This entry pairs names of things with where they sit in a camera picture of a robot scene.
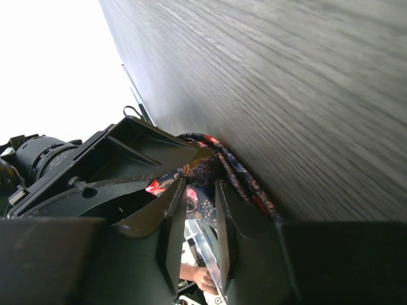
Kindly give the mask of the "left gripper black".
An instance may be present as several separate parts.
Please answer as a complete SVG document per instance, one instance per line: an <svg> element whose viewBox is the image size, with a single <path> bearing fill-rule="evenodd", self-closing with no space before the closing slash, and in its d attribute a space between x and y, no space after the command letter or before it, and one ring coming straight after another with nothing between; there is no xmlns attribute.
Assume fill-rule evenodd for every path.
<svg viewBox="0 0 407 305"><path fill-rule="evenodd" d="M28 140L7 162L23 181L5 217L102 217L118 222L154 201L151 180L199 159L206 149L130 116L83 144Z"/></svg>

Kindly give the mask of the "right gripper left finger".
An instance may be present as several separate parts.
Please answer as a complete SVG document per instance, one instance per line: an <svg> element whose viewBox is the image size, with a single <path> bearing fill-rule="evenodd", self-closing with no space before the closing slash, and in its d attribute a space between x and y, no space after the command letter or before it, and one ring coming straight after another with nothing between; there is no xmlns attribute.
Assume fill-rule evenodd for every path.
<svg viewBox="0 0 407 305"><path fill-rule="evenodd" d="M186 182L116 225L86 217L1 220L2 304L172 304Z"/></svg>

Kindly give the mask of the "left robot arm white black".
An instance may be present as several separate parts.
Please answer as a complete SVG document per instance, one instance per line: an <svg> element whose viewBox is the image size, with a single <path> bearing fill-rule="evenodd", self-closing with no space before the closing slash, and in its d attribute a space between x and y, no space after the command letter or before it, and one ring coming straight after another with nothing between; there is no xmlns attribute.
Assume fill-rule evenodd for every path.
<svg viewBox="0 0 407 305"><path fill-rule="evenodd" d="M20 217L102 217L116 223L155 199L150 183L211 155L127 116L86 141L15 137L1 157L1 211Z"/></svg>

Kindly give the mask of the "dark patterned necktie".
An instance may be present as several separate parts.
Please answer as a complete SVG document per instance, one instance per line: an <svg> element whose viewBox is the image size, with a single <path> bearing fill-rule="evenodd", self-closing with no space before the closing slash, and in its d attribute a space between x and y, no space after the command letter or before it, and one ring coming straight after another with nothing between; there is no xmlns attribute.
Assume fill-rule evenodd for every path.
<svg viewBox="0 0 407 305"><path fill-rule="evenodd" d="M215 184L216 179L221 179L250 207L269 219L280 219L275 205L258 181L220 141L201 133L184 133L178 138L210 151L210 156L199 158L152 180L145 188L146 192L160 197L177 179L185 179L186 218L200 220L215 229Z"/></svg>

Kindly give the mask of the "bystander hand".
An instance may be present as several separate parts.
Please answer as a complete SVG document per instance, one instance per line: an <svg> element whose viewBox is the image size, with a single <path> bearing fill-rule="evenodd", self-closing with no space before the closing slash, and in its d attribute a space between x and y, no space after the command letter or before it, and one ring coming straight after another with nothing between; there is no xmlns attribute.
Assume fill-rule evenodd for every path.
<svg viewBox="0 0 407 305"><path fill-rule="evenodd" d="M179 278L181 280L192 281L198 288L210 295L218 295L217 287L205 267L181 264Z"/></svg>

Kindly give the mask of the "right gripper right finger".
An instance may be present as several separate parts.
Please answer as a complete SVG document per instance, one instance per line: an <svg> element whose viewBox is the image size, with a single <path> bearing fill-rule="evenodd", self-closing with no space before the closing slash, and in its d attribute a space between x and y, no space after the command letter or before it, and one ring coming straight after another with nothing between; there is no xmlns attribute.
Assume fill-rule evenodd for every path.
<svg viewBox="0 0 407 305"><path fill-rule="evenodd" d="M405 304L403 222L272 221L216 182L228 304Z"/></svg>

